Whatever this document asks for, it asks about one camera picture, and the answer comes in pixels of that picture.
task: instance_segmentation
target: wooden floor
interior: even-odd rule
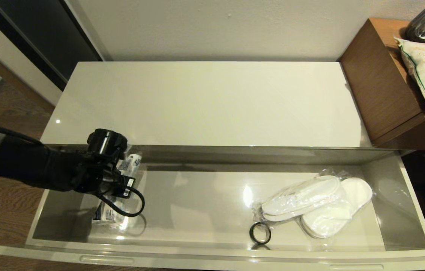
[[[50,115],[7,83],[0,85],[0,126],[39,139]],[[43,189],[0,178],[0,245],[24,244]],[[130,270],[126,268],[69,264],[0,256],[0,270]]]

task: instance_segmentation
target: wooden side table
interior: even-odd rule
[[[408,21],[370,18],[340,57],[371,142],[425,149],[425,101],[394,37]]]

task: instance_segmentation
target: robotic arm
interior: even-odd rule
[[[92,194],[123,216],[138,216],[144,209],[144,197],[130,185],[134,178],[122,175],[116,168],[118,161],[124,159],[127,139],[111,130],[96,129],[87,144],[87,151],[58,151],[0,128],[0,177],[33,187]],[[142,201],[137,213],[127,213],[106,198],[130,198],[132,193]]]

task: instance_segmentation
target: white cabinet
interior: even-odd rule
[[[0,246],[0,254],[77,263],[215,270],[425,269],[425,220],[407,172],[395,151],[360,148],[369,141],[351,96],[344,96],[343,88],[338,86],[345,84],[343,75],[338,74],[338,63],[247,64],[197,63],[197,68],[194,63],[80,64],[43,140],[49,144],[84,144],[95,128],[123,133],[144,153],[137,188],[145,196],[146,207],[141,216],[114,227],[91,225],[98,199],[46,190],[26,244]],[[262,108],[258,108],[259,98],[253,97],[235,97],[235,103],[221,103],[235,94],[230,94],[234,89],[219,90],[233,84],[232,78],[246,78],[234,74],[241,74],[239,67],[254,69],[255,77],[248,77],[254,81],[248,83],[253,94],[270,85],[275,86],[273,94],[284,93],[279,95],[283,99],[295,99],[297,91],[307,91],[306,96],[324,93],[333,105],[318,97],[308,102],[303,94],[297,95],[303,99],[301,103],[285,101],[278,105],[267,92],[260,98],[265,101]],[[285,81],[282,89],[273,81],[277,78],[270,77],[275,74],[271,69],[283,73],[279,76]],[[288,72],[283,69],[297,70],[288,81]],[[224,78],[219,70],[226,72]],[[209,80],[204,75],[207,71],[211,71]],[[189,72],[190,78],[183,78]],[[313,74],[322,76],[314,81]],[[194,102],[197,97],[187,100],[196,94],[179,89],[180,85],[197,87],[197,78],[206,80],[203,89],[196,89],[197,95],[209,96],[215,106],[208,108],[209,103]],[[315,88],[305,89],[305,82],[312,82]],[[296,84],[302,88],[295,89]],[[316,89],[321,84],[331,85],[331,89]],[[173,86],[168,91],[177,91],[178,98],[171,93],[161,96],[159,86]],[[212,89],[219,92],[220,99],[213,100],[214,95],[206,94]],[[247,93],[244,88],[237,89]],[[145,93],[135,96],[141,91],[150,91],[163,100],[156,102]],[[337,91],[338,96],[329,91]],[[168,103],[173,106],[160,111]],[[327,110],[316,110],[316,104]],[[221,106],[227,112],[213,118],[213,109]],[[253,114],[250,116],[255,120],[249,120],[255,109],[264,110],[265,119]],[[284,116],[288,110],[291,115]],[[200,125],[200,119],[208,123]],[[292,127],[282,128],[287,120],[291,120]],[[255,247],[248,235],[253,202],[286,185],[307,180],[324,168],[346,170],[364,178],[375,192],[372,202],[333,238],[310,238],[291,221],[272,230],[267,247]],[[135,208],[139,203],[131,198],[127,204]]]

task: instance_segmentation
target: white wall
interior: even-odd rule
[[[69,0],[106,60],[336,61],[368,17],[425,0]]]
[[[54,106],[61,97],[58,89],[15,45],[0,31],[0,62]]]

